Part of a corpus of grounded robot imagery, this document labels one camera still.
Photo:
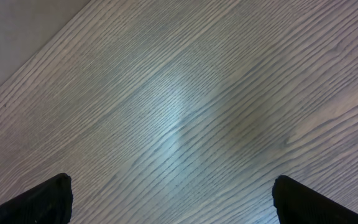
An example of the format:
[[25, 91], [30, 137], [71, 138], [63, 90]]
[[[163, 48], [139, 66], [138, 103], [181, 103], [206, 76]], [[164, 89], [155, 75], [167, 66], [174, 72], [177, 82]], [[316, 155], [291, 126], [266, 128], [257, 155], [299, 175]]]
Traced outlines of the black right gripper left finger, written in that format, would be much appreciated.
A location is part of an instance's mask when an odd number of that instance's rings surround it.
[[0, 205], [0, 224], [68, 224], [73, 192], [66, 173], [42, 182]]

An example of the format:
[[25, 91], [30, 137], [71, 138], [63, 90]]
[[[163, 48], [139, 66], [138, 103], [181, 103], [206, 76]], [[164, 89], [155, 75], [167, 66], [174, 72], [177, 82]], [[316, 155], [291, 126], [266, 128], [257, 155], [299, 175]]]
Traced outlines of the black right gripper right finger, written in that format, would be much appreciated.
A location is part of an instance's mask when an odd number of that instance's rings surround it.
[[358, 213], [281, 175], [272, 187], [280, 224], [358, 224]]

